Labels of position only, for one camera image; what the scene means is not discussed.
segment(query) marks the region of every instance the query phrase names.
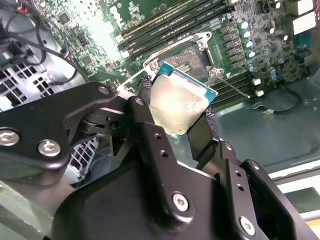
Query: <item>motherboard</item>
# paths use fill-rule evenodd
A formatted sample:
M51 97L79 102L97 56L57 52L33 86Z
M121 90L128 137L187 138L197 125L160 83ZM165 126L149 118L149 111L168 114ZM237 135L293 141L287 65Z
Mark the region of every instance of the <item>motherboard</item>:
M89 79L113 90L127 81L134 92L167 63L217 91L219 110L308 77L318 60L313 0L31 2L65 33L69 57Z

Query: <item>black cable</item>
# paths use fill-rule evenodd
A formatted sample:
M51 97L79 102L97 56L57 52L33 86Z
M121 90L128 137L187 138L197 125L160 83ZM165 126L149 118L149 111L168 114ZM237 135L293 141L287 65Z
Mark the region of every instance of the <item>black cable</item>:
M289 93L290 95L296 97L297 101L294 106L292 106L291 108L286 109L286 110L273 110L271 108L266 107L261 102L255 102L254 105L252 106L252 108L262 110L266 114L284 115L284 114L291 113L293 110L297 109L298 107L300 107L303 104L302 97L296 91L293 91L287 87L281 87L280 89L282 89L282 90L286 91L287 93Z
M282 111L274 111L273 113L274 114L288 114L288 113L291 113L293 110L295 110L296 108L300 107L302 104L303 104L303 99L302 97L296 92L296 91L293 91L287 87L284 87L282 88L283 90L285 90L287 93L291 94L292 96L296 97L297 101L296 101L296 104L287 109L287 110L282 110Z
M19 0L19 2L22 3L23 5L25 5L28 8L28 10L31 11L32 14L34 16L38 17L41 21L47 22L48 24L53 25L53 27L59 32L59 35L63 39L65 50L69 52L69 45L68 45L68 41L67 41L65 33L53 21L51 21L50 19L39 14L37 9L35 9L33 4L29 0Z
M41 36L40 36L40 27L38 26L35 29L35 36L36 36L36 40L39 44L39 46L44 47L44 43L42 42ZM26 62L31 65L31 66L39 66L41 64L43 64L47 59L47 52L44 50L41 50L41 59L39 62L29 62L28 60L26 60Z
M67 80L67 81L55 81L55 82L50 82L48 83L50 86L62 86L65 85L69 82L71 82L76 76L77 76L78 71L74 69L73 75Z
M17 33L9 32L9 27L10 27L10 24L12 23L14 17L11 17L11 18L10 18L11 21L8 21L7 25L5 26L5 31L6 31L6 33L7 33L10 37L18 40L19 42L21 42L21 43L23 43L23 44L27 44L27 45L33 46L33 47L35 47L35 48L37 48L37 49L40 49L40 50L42 50L42 51L45 51L45 52L50 53L50 54L52 54L52 55L55 55L55 56L57 56L58 58L63 59L65 62L67 62L69 65L71 65L71 66L75 69L75 73L73 74L73 76L72 76L70 79L68 79L67 81L65 81L64 83L68 83L68 82L70 82L71 80L73 80L73 79L75 78L75 76L77 75L76 71L84 78L84 80L85 80L86 82L89 82L89 81L90 81L89 78L88 78L88 76L81 70L81 68L79 68L75 63L73 63L73 62L70 61L69 59L62 57L59 52L56 52L56 51L54 51L54 50L52 50L52 49L50 49L50 48L47 48L47 47L41 46L41 45L39 45L39 44L36 44L36 43L34 43L34 42L32 42L32 41L30 41L30 40L28 40L28 39L20 36L20 35L17 34ZM58 83L57 85L63 85L63 82L57 82L57 83Z
M32 42L32 41L30 41L30 40L28 40L28 39L25 39L24 37L19 36L19 35L17 35L17 34L10 34L10 36L11 36L12 38L18 40L19 42L23 43L23 44L27 44L27 45L33 46L33 47L35 47L35 48L37 48L37 49L46 51L47 53L50 53L50 54L52 54L52 55L57 56L58 58L63 59L65 62L67 62L68 64L70 64L73 68L75 68L75 69L79 72L79 74L84 78L84 80L85 80L86 82L89 82L89 81L90 81L89 78L88 78L88 76L81 70L81 68L79 68L75 63L73 63L73 62L70 61L69 59L62 57L62 56L60 55L60 53L58 53L58 52L56 52L56 51L54 51L54 50L52 50L52 49L50 49L50 48L39 46L38 44L36 44L36 43L34 43L34 42Z

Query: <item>green circuit board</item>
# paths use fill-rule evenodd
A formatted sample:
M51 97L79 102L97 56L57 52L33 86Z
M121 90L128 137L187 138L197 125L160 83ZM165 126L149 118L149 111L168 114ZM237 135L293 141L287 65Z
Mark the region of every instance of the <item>green circuit board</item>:
M220 80L246 72L259 73L265 91L276 88L278 81L290 83L308 75L308 67L297 60L296 37L284 27L283 19L289 16L285 2L280 7L263 0L33 0L33 4L66 34L70 58L92 81L113 89L146 63L151 67L148 74L167 62L213 89ZM59 32L50 30L62 45ZM279 37L283 34L286 40ZM139 79L140 75L128 89L134 91ZM250 95L256 90L244 83L240 87Z

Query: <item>electrolytic capacitor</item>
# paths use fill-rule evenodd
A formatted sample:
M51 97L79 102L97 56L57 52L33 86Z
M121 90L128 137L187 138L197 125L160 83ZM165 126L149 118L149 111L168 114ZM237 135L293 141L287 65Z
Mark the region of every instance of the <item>electrolytic capacitor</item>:
M255 71L257 71L257 68L255 67L255 66L253 66L253 65L249 65L249 72L250 73L254 73Z
M274 9L279 9L281 7L281 3L278 1L274 1L270 4L270 6Z
M277 69L275 69L274 67L270 67L269 69L270 75L276 75L277 74Z
M283 57L280 57L278 59L278 64L284 64L285 63L285 59Z
M253 46L254 46L254 43L252 41L246 41L244 46L247 48L247 49L252 49Z
M266 27L264 31L268 34L273 34L275 32L275 29L273 27Z
M245 31L245 32L242 34L242 36L243 36L245 39L247 39L247 38L249 38L249 37L251 36L251 33L250 33L249 31Z
M271 77L271 81L277 81L278 80L278 77L277 77L277 75L273 75L272 77Z
M248 51L248 53L246 54L249 58L253 58L256 53L254 51Z
M287 34L280 34L277 36L278 39L281 39L282 41L287 41L289 36Z
M240 24L240 28L241 28L242 30L247 30L248 27L249 27L249 23L248 23L247 21L244 21L244 22L242 22L242 23Z

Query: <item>white connector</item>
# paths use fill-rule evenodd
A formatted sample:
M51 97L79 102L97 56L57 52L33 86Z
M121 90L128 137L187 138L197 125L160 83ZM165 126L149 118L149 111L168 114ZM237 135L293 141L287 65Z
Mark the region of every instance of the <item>white connector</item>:
M296 18L292 21L293 35L300 34L316 26L316 13L314 11Z
M260 78L254 78L254 79L252 79L252 83L253 83L253 85L257 86L257 85L261 84L261 79Z
M255 95L257 96L257 97L261 97L261 96L263 96L265 94L265 92L263 91L263 90L256 90L255 91Z
M285 8L289 14L300 16L314 9L314 2L313 0L286 1Z

